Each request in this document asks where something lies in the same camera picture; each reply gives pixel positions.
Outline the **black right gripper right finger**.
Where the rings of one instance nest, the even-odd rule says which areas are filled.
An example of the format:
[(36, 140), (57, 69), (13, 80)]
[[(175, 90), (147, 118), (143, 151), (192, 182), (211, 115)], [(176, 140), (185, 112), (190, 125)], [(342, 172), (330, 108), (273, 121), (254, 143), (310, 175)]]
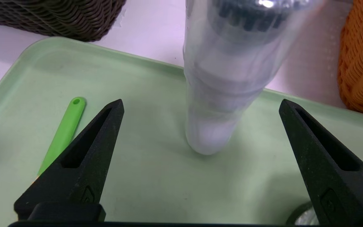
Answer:
[(363, 225), (363, 161), (295, 102), (279, 115), (321, 225)]

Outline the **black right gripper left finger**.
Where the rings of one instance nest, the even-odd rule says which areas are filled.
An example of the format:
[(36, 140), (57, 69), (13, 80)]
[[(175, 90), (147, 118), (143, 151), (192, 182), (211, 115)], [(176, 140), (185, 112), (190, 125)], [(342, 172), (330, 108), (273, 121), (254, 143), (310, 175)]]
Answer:
[(19, 221), (103, 222), (100, 199), (124, 115), (107, 104), (14, 203)]

